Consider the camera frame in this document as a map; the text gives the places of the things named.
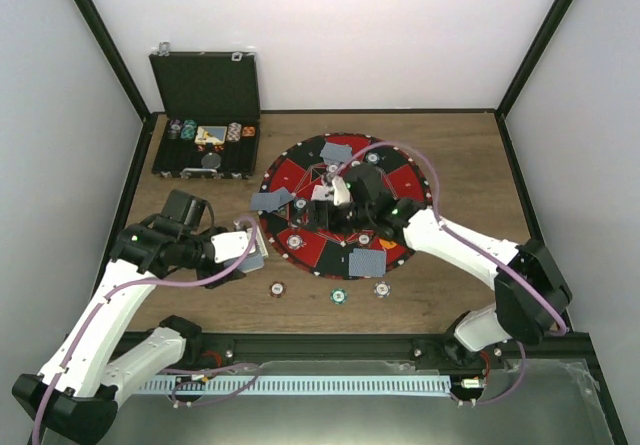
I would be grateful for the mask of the red black chip stack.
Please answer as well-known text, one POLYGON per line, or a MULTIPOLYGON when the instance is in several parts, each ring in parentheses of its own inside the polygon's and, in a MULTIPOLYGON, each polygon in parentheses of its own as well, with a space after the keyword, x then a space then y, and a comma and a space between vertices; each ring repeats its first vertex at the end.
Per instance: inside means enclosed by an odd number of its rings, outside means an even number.
POLYGON ((281 282, 274 282, 271 284, 269 293, 273 298, 281 298, 286 292, 286 287, 281 282))

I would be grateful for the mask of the white purple chip stack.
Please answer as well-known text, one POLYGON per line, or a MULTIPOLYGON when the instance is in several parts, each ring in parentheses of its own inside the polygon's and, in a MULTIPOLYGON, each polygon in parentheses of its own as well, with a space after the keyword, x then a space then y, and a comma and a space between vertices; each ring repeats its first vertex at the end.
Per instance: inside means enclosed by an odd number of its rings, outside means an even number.
POLYGON ((379 281, 375 283, 373 291, 378 298, 387 298, 391 294, 392 289, 386 281, 379 281))

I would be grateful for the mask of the dealt cards bottom seat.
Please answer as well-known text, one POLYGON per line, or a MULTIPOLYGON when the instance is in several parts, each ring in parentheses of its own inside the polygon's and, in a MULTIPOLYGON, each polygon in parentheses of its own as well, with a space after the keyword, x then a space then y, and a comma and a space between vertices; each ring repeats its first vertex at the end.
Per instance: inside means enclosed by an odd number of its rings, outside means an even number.
POLYGON ((354 249, 349 254, 348 275, 356 278, 382 277, 386 273, 387 255, 384 250, 354 249))

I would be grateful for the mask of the red black chips bottom seat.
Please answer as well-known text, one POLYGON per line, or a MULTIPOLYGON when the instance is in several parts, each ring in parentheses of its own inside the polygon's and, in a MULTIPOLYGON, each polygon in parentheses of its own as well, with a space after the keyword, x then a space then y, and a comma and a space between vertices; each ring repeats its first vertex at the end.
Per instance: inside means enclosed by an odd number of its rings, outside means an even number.
POLYGON ((363 246, 367 246, 371 242, 371 237, 369 235, 366 235, 366 234, 361 234, 358 237, 358 242, 363 246))

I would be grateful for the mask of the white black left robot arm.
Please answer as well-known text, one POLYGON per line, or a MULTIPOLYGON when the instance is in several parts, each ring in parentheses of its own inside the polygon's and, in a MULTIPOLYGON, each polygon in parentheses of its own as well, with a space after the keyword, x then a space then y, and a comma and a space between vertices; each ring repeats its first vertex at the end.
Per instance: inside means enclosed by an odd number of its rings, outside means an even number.
POLYGON ((36 374, 22 374, 12 395, 33 420, 30 441, 52 430, 78 444, 96 444, 119 409, 155 375, 204 357, 201 329, 170 317, 119 358, 113 353, 146 298, 158 287, 220 285, 257 250, 258 229, 241 216, 233 230, 200 230, 211 204, 184 191, 169 193, 162 210, 117 236, 101 282, 79 320, 36 374))

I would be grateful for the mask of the dealt cards seat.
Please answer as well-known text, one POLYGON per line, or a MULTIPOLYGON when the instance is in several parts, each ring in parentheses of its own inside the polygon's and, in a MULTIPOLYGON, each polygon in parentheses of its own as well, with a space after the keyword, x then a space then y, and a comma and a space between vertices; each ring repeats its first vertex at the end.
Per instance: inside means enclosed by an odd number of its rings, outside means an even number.
POLYGON ((345 163, 353 156, 349 145, 326 142, 320 151, 325 163, 345 163))
POLYGON ((349 254, 348 275, 356 278, 382 277, 386 273, 387 255, 384 250, 354 249, 349 254))
POLYGON ((251 197, 249 208, 251 211, 271 213, 293 200, 294 195, 286 188, 281 187, 272 192, 254 193, 251 197))

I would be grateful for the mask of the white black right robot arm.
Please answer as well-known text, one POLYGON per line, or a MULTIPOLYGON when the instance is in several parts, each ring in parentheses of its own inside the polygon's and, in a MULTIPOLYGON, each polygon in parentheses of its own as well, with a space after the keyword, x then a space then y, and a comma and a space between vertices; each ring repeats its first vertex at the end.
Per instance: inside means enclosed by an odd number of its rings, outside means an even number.
POLYGON ((370 230, 439 258, 493 291, 493 304, 461 315, 447 330, 442 348, 455 367, 468 367, 499 342, 538 345, 568 331, 562 314, 572 293, 541 241, 498 240, 445 219, 435 200, 396 198, 372 165, 361 163, 344 176, 326 174, 322 199, 308 201, 293 222, 311 231, 370 230))

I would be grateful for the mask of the teal chips seat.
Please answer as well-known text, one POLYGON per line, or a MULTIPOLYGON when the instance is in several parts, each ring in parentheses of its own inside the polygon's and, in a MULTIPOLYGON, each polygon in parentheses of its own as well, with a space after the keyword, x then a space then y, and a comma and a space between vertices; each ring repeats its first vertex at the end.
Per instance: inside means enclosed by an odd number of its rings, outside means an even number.
POLYGON ((302 209, 304 209, 304 208, 305 208, 306 204, 307 204, 307 201, 306 201, 305 199, 303 199, 303 198, 298 198, 298 199, 294 202, 294 207, 295 207, 297 210, 302 210, 302 209))
POLYGON ((366 155, 366 161, 370 164, 377 164, 379 162, 380 158, 379 155, 377 153, 368 153, 366 155))

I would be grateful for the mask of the dealt cards top seat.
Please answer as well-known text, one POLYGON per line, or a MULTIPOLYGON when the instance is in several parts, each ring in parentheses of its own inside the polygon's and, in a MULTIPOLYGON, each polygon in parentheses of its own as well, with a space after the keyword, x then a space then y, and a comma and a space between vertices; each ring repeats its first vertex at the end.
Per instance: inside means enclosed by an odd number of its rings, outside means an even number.
POLYGON ((345 163, 353 156, 349 145, 326 142, 320 151, 325 163, 345 163))

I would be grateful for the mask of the blue backed card deck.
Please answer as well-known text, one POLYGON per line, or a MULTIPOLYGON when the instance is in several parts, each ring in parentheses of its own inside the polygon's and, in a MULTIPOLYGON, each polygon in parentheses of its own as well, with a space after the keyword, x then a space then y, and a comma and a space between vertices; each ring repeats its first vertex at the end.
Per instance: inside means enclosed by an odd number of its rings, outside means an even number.
POLYGON ((266 257, 266 254, 256 250, 255 252, 250 253, 243 260, 243 262, 238 266, 238 269, 245 274, 259 270, 264 267, 266 257))

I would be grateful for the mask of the teal chips top seat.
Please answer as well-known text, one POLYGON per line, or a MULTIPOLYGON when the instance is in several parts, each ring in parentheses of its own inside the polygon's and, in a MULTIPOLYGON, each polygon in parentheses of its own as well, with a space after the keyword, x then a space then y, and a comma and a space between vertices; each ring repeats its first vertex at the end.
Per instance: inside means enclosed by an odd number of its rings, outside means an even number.
POLYGON ((377 164, 379 162, 380 158, 379 155, 377 153, 368 153, 366 155, 366 161, 370 164, 377 164))

